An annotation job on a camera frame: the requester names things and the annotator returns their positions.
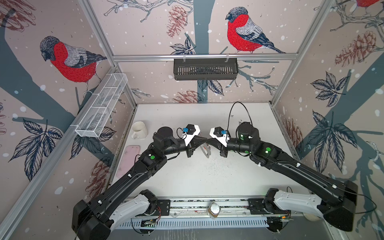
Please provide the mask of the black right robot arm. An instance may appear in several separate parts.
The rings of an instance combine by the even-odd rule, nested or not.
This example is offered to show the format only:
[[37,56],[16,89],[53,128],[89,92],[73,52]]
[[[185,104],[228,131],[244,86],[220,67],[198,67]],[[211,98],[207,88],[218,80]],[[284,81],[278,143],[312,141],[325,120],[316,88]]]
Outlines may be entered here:
[[273,190],[274,205],[323,218],[333,227],[351,232],[356,215],[358,186],[351,181],[338,181],[302,165],[277,146],[260,139],[259,130],[249,122],[237,127],[236,137],[221,127],[211,128],[209,144],[227,157],[229,151],[244,153],[257,165],[280,173],[303,187],[311,195],[288,194]]

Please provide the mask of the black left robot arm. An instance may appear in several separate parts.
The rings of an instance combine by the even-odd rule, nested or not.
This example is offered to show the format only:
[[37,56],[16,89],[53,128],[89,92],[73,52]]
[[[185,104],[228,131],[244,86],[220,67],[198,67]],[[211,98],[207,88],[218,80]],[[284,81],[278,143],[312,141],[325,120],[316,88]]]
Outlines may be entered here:
[[166,163],[167,156],[186,152],[191,157],[196,148],[207,142],[198,132],[176,139],[170,127],[161,127],[153,142],[137,157],[133,167],[117,182],[89,202],[79,201],[73,210],[72,229],[77,240],[106,240],[111,232],[127,220],[156,212],[157,197],[149,190],[135,198],[127,197],[151,178]]

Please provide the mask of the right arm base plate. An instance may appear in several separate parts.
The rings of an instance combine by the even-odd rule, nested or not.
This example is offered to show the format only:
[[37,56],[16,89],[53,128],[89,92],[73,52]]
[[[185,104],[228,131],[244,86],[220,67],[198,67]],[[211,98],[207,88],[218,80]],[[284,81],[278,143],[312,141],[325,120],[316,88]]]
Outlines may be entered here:
[[274,202],[264,199],[248,199],[248,210],[252,215],[290,215],[290,211],[281,210]]

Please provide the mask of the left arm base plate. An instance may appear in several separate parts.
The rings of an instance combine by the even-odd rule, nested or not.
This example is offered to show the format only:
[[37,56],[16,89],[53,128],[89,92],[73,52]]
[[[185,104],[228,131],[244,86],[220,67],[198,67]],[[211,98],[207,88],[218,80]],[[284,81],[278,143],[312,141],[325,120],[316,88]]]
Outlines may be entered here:
[[171,208],[170,200],[157,200],[155,202],[151,202],[149,208],[140,216],[145,217],[162,217],[169,216]]

